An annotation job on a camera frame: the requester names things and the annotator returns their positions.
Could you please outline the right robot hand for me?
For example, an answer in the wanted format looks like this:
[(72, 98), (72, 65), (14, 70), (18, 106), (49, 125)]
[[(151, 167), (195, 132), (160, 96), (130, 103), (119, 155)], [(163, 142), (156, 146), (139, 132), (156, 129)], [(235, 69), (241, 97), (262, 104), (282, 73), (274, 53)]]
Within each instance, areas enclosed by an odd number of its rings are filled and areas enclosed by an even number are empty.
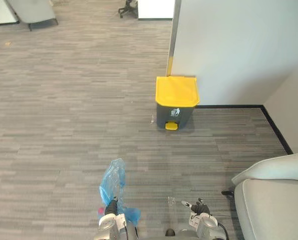
[(190, 204), (187, 201), (181, 201), (181, 204), (189, 208), (192, 212), (196, 213), (197, 215), (200, 215), (202, 213), (210, 214), (210, 210), (208, 206), (204, 203), (204, 201), (201, 198), (198, 198), (197, 202), (195, 204)]

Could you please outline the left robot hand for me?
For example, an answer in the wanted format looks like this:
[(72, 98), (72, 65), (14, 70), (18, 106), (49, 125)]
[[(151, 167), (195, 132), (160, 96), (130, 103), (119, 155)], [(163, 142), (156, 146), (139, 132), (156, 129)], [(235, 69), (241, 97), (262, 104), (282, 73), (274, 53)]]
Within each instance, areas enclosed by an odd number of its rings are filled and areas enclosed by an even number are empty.
[(115, 196), (108, 206), (105, 208), (104, 215), (114, 214), (115, 216), (118, 215), (118, 198)]

